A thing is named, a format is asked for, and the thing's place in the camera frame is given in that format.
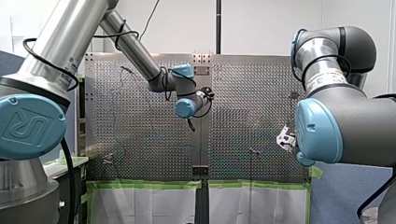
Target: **white fabric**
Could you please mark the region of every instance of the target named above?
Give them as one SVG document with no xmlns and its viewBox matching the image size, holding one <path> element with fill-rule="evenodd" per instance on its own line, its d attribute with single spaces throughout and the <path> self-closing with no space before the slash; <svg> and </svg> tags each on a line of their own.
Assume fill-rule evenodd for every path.
<svg viewBox="0 0 396 224">
<path fill-rule="evenodd" d="M 394 224 L 396 220 L 396 182 L 393 183 L 385 194 L 378 208 L 378 223 Z"/>
<path fill-rule="evenodd" d="M 195 189 L 98 189 L 91 223 L 186 224 L 194 214 Z"/>
<path fill-rule="evenodd" d="M 305 224 L 306 190 L 211 189 L 210 223 Z"/>
</svg>

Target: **wire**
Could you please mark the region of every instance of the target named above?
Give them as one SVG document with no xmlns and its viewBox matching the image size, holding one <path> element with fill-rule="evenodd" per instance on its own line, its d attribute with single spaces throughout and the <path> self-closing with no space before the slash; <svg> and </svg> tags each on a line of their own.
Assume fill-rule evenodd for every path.
<svg viewBox="0 0 396 224">
<path fill-rule="evenodd" d="M 123 82 L 123 80 L 122 80 L 122 72 L 123 72 L 124 70 L 125 70 L 125 69 L 123 68 L 123 70 L 120 71 L 120 85 L 119 85 L 116 89 L 113 89 L 113 90 L 112 90 L 112 94 L 111 94 L 111 102 L 112 102 L 111 111 L 112 111 L 112 115 L 113 115 L 112 128 L 113 128 L 113 132 L 114 132 L 114 133 L 117 133 L 117 130 L 116 130 L 117 114 L 116 114 L 116 111 L 115 111 L 115 108 L 116 108 L 116 107 L 115 107 L 116 93 L 117 93 L 117 92 L 120 92 L 121 88 L 124 86 L 124 82 Z M 114 139 L 116 140 L 116 143 L 117 143 L 117 144 L 122 148 L 122 150 L 123 150 L 123 155 L 122 155 L 121 162 L 120 162 L 120 164 L 123 164 L 123 160 L 124 160 L 124 158 L 125 158 L 125 156 L 126 156 L 127 149 L 126 149 L 126 147 L 119 141 L 119 138 L 117 137 L 116 134 L 115 134 Z"/>
<path fill-rule="evenodd" d="M 124 33 L 117 33 L 114 35 L 94 35 L 93 37 L 95 38 L 110 38 L 110 37 L 119 37 L 121 35 L 128 35 L 128 34 L 134 34 L 139 36 L 139 33 L 137 31 L 128 31 L 128 32 L 124 32 Z"/>
<path fill-rule="evenodd" d="M 349 60 L 348 60 L 346 57 L 341 56 L 341 55 L 338 55 L 338 54 L 328 54 L 328 55 L 319 56 L 319 57 L 317 57 L 316 59 L 312 60 L 309 64 L 306 65 L 306 67 L 305 67 L 305 69 L 304 69 L 304 71 L 303 71 L 303 74 L 301 75 L 301 80 L 302 80 L 303 88 L 304 88 L 305 91 L 306 91 L 306 89 L 305 89 L 305 76 L 306 76 L 306 72 L 308 71 L 308 69 L 309 69 L 314 63 L 317 63 L 319 60 L 324 59 L 324 58 L 337 58 L 337 59 L 343 60 L 343 61 L 346 63 L 346 66 L 347 66 L 347 71 L 346 71 L 345 77 L 348 77 L 348 76 L 349 76 L 352 67 L 351 67 L 351 65 L 350 65 Z"/>
<path fill-rule="evenodd" d="M 200 115 L 200 116 L 192 116 L 193 118 L 196 118 L 196 119 L 200 119 L 200 118 L 203 118 L 204 116 L 206 116 L 209 112 L 210 112 L 210 109 L 212 108 L 212 101 L 209 101 L 209 108 L 206 110 L 206 112 L 203 114 L 203 115 Z"/>
<path fill-rule="evenodd" d="M 382 99 L 382 98 L 396 98 L 396 93 L 388 93 L 383 95 L 377 95 L 373 99 Z"/>
<path fill-rule="evenodd" d="M 134 34 L 136 36 L 136 38 L 139 38 L 139 33 L 137 31 L 128 31 L 128 32 L 124 32 L 122 33 L 122 29 L 125 26 L 125 23 L 122 24 L 122 26 L 120 27 L 120 30 L 118 33 L 114 34 L 114 35 L 94 35 L 94 38 L 110 38 L 110 37 L 116 37 L 116 40 L 114 41 L 114 46 L 116 47 L 117 50 L 121 51 L 120 47 L 119 47 L 119 40 L 120 37 L 122 35 L 129 35 L 129 34 Z"/>
<path fill-rule="evenodd" d="M 69 188 L 70 188 L 70 208 L 69 208 L 69 219 L 68 223 L 73 224 L 75 218 L 75 206 L 76 206 L 76 179 L 73 167 L 73 160 L 70 154 L 69 147 L 66 140 L 63 138 L 61 141 L 62 150 L 64 151 L 64 158 L 66 159 L 67 172 L 69 173 Z"/>
<path fill-rule="evenodd" d="M 361 218 L 361 214 L 363 212 L 363 209 L 367 207 L 370 203 L 373 202 L 374 199 L 376 199 L 380 194 L 382 194 L 387 188 L 390 187 L 396 180 L 396 173 L 393 174 L 387 182 L 385 182 L 384 185 L 381 186 L 372 196 L 370 196 L 364 203 L 361 204 L 361 206 L 358 208 L 357 215 L 358 218 Z"/>
<path fill-rule="evenodd" d="M 37 55 L 37 54 L 27 45 L 27 43 L 29 43 L 29 42 L 35 42 L 35 41 L 37 41 L 37 38 L 27 38 L 27 39 L 24 39 L 24 40 L 23 40 L 23 47 L 26 49 L 26 51 L 27 51 L 29 54 L 31 54 L 34 58 L 36 58 L 37 60 L 39 60 L 39 61 L 42 62 L 43 64 L 46 64 L 46 65 L 48 65 L 48 66 L 50 66 L 50 67 L 52 67 L 52 68 L 54 68 L 54 69 L 56 69 L 56 70 L 58 70 L 58 71 L 64 73 L 64 74 L 66 74 L 67 76 L 71 77 L 71 78 L 75 81 L 75 84 L 74 84 L 72 87 L 70 87 L 67 91 L 72 91 L 73 89 L 75 89 L 75 88 L 78 86 L 78 79 L 73 75 L 73 73 L 71 73 L 71 72 L 69 72 L 69 71 L 63 69 L 63 68 L 60 67 L 60 66 L 57 66 L 57 65 L 55 65 L 55 64 L 53 64 L 53 63 L 50 63 L 50 62 L 47 61 L 46 59 L 44 59 L 44 58 L 42 58 L 41 56 Z"/>
<path fill-rule="evenodd" d="M 194 125 L 193 125 L 192 122 L 191 122 L 191 119 L 187 119 L 187 123 L 189 124 L 190 129 L 191 129 L 193 132 L 195 132 L 195 128 L 194 128 Z"/>
<path fill-rule="evenodd" d="M 157 6 L 159 3 L 160 3 L 160 0 L 157 0 L 157 2 L 155 3 L 154 9 L 152 9 L 151 14 L 148 17 L 148 21 L 146 22 L 146 27 L 145 27 L 142 35 L 140 36 L 139 41 L 142 40 L 143 35 L 146 33 L 147 29 L 149 28 L 149 22 L 151 21 L 151 18 L 154 15 L 155 9 L 157 9 Z"/>
<path fill-rule="evenodd" d="M 294 36 L 293 41 L 291 42 L 291 53 L 290 53 L 290 63 L 291 63 L 291 72 L 293 73 L 293 76 L 300 82 L 302 82 L 302 79 L 297 76 L 295 68 L 297 67 L 295 57 L 297 54 L 297 41 L 300 37 L 300 35 L 303 32 L 306 32 L 307 30 L 305 29 L 300 29 L 297 34 Z"/>
</svg>

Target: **perforated metal panel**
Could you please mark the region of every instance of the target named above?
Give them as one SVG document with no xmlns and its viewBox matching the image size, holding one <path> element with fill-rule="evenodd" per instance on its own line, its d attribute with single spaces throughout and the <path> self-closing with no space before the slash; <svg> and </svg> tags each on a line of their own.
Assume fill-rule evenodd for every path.
<svg viewBox="0 0 396 224">
<path fill-rule="evenodd" d="M 88 57 L 89 179 L 191 179 L 191 131 L 174 112 L 176 96 L 148 91 L 148 83 L 120 54 Z M 192 63 L 192 56 L 156 56 L 159 65 Z M 130 68 L 129 74 L 120 67 Z"/>
<path fill-rule="evenodd" d="M 121 54 L 87 57 L 87 152 L 89 179 L 190 180 L 193 165 L 209 165 L 212 179 L 303 182 L 308 172 L 276 136 L 293 116 L 302 88 L 287 57 L 155 55 L 164 66 L 209 67 L 198 87 L 212 86 L 212 113 L 194 119 L 196 132 L 174 112 L 176 97 L 147 89 L 147 81 Z M 121 66 L 132 69 L 129 74 Z"/>
<path fill-rule="evenodd" d="M 303 94 L 290 73 L 289 57 L 212 57 L 213 103 L 209 139 L 212 179 L 302 182 L 306 169 L 276 145 Z"/>
</svg>

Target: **metal post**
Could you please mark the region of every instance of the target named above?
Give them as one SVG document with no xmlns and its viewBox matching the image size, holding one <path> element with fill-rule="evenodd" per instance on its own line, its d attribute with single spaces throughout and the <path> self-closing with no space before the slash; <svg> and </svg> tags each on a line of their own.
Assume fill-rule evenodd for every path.
<svg viewBox="0 0 396 224">
<path fill-rule="evenodd" d="M 221 0 L 216 4 L 216 54 L 221 54 Z"/>
</svg>

